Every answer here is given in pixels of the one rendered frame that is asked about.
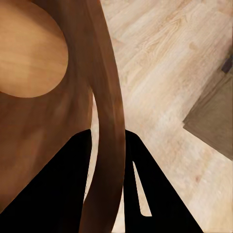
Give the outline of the trash can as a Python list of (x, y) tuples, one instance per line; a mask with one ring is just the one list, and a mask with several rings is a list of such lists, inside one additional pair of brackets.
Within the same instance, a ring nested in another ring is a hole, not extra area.
[(0, 0), (0, 214), (99, 119), (79, 233), (112, 233), (126, 160), (117, 63), (100, 0)]

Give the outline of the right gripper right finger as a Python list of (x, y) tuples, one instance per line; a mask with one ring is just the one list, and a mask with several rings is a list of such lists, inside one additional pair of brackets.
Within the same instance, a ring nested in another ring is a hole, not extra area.
[[(125, 233), (203, 233), (141, 138), (128, 130), (125, 134)], [(141, 214), (133, 162), (152, 216)]]

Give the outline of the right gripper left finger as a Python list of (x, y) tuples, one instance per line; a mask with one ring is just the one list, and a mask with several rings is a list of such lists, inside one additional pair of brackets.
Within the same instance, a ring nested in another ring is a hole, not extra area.
[(0, 214), (0, 233), (79, 233), (91, 130), (73, 135)]

